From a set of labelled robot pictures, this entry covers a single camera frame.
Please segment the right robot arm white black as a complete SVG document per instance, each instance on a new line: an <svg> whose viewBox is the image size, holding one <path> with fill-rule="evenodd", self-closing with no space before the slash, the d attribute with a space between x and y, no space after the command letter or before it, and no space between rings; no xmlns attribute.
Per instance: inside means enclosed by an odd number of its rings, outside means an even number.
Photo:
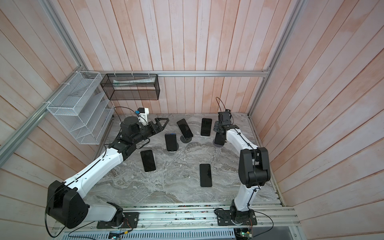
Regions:
<svg viewBox="0 0 384 240"><path fill-rule="evenodd" d="M251 221L254 216L251 203L258 191L271 179L268 150L253 144L236 125L224 125L216 121L214 132L216 146L222 147L228 142L239 152L238 174L241 186L229 210L231 221L235 225Z"/></svg>

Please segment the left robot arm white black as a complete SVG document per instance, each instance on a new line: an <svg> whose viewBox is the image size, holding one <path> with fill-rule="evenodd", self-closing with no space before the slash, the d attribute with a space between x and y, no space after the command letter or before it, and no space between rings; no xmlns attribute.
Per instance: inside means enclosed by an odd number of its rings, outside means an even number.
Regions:
<svg viewBox="0 0 384 240"><path fill-rule="evenodd" d="M112 202L88 205L84 197L110 170L136 151L137 144L162 132L168 122L168 118L155 118L144 125L138 117L125 118L115 140L97 159L65 181L54 181L49 185L45 216L54 218L68 229L82 222L106 222L111 228L122 227L125 218L122 207Z"/></svg>

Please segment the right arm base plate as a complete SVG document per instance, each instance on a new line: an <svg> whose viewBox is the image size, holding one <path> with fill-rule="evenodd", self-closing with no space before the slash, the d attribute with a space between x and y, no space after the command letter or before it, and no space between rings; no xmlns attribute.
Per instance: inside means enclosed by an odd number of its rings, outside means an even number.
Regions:
<svg viewBox="0 0 384 240"><path fill-rule="evenodd" d="M214 210L214 213L219 226L256 226L258 224L253 210L239 212L218 208Z"/></svg>

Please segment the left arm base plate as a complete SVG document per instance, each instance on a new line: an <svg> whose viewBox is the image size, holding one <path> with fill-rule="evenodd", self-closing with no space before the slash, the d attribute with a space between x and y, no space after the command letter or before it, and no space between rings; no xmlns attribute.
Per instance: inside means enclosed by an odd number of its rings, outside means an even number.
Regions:
<svg viewBox="0 0 384 240"><path fill-rule="evenodd" d="M97 229L135 229L138 226L139 212L123 212L123 218L117 220L117 223L99 221L97 223Z"/></svg>

